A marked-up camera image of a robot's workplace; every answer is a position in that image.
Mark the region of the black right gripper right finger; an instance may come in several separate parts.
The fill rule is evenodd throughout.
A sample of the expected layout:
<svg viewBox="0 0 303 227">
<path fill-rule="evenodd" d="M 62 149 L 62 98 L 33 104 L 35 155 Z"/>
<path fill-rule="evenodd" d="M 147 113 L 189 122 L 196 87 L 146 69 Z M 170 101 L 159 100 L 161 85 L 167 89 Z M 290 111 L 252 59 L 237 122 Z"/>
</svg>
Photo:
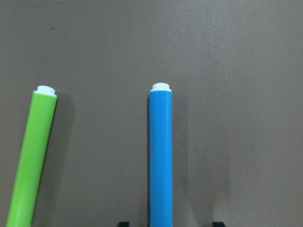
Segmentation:
<svg viewBox="0 0 303 227">
<path fill-rule="evenodd" d="M 224 223 L 223 222 L 214 221 L 212 223 L 212 227 L 224 227 Z"/>
</svg>

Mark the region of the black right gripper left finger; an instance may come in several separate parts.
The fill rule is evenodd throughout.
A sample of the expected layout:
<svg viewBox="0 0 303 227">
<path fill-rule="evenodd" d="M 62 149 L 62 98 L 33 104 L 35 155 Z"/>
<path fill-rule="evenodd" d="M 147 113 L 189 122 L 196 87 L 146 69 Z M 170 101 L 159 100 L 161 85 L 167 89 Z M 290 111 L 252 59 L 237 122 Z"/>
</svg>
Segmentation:
<svg viewBox="0 0 303 227">
<path fill-rule="evenodd" d="M 117 224 L 117 227 L 130 227 L 130 222 L 128 221 L 119 222 Z"/>
</svg>

